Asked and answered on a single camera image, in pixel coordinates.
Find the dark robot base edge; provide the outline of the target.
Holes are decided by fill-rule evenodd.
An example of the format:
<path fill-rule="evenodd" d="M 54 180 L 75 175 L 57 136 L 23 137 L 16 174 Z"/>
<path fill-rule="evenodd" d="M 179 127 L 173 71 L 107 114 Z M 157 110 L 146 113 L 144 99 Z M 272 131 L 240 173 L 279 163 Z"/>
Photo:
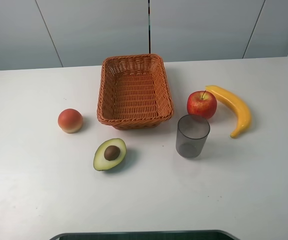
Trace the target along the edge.
<path fill-rule="evenodd" d="M 221 230 L 172 230 L 133 232 L 75 232 L 61 233 L 53 240 L 236 240 L 237 237 Z"/>

